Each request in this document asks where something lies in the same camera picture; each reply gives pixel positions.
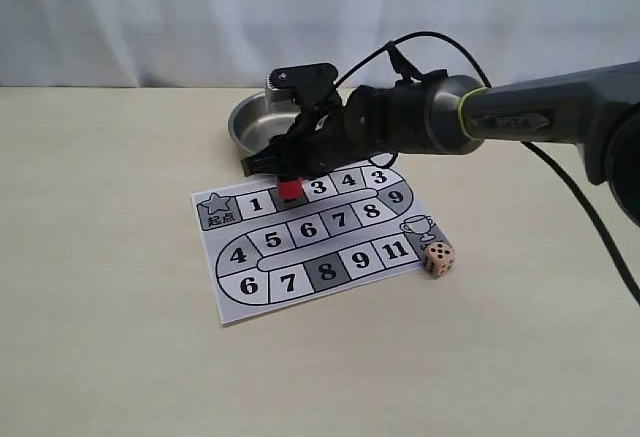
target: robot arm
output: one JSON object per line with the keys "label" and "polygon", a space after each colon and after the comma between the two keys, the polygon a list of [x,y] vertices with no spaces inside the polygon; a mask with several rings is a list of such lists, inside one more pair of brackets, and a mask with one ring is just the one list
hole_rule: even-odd
{"label": "robot arm", "polygon": [[[286,88],[301,113],[286,134],[243,160],[245,175],[314,178],[382,153],[468,154],[486,139],[568,143],[578,147],[589,181],[608,181],[640,225],[640,62],[494,88],[405,66],[393,88],[360,86],[345,105],[331,69],[271,74],[297,76]],[[329,98],[318,100],[327,90]]]}

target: metal bowl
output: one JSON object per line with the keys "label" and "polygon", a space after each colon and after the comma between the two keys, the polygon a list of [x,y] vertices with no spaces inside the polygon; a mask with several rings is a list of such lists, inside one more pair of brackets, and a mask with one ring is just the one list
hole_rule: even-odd
{"label": "metal bowl", "polygon": [[264,149],[271,137],[284,134],[299,112],[290,100],[270,102],[264,93],[255,94],[231,112],[229,135],[243,155],[253,155]]}

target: game board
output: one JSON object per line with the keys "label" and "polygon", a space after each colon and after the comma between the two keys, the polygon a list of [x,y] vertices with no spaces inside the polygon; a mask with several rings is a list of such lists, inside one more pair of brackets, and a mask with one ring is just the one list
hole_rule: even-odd
{"label": "game board", "polygon": [[273,179],[192,199],[223,324],[418,269],[448,243],[400,174],[363,163],[295,200]]}

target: trophy icon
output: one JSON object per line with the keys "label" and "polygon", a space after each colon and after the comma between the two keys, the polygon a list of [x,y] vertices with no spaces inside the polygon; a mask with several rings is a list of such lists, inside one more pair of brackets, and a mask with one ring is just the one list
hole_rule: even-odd
{"label": "trophy icon", "polygon": [[429,234],[429,231],[434,227],[433,219],[426,215],[412,215],[405,219],[400,224],[400,230],[403,232],[409,232],[412,234],[420,235],[421,242],[429,242],[435,239],[434,235]]}

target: star icon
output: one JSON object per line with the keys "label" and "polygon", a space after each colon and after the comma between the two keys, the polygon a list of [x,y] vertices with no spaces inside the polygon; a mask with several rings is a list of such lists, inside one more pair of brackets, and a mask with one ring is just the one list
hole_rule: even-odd
{"label": "star icon", "polygon": [[213,215],[219,210],[229,210],[229,199],[231,197],[220,197],[218,194],[213,192],[209,196],[209,200],[205,200],[201,202],[200,205],[207,208],[207,212],[209,215]]}

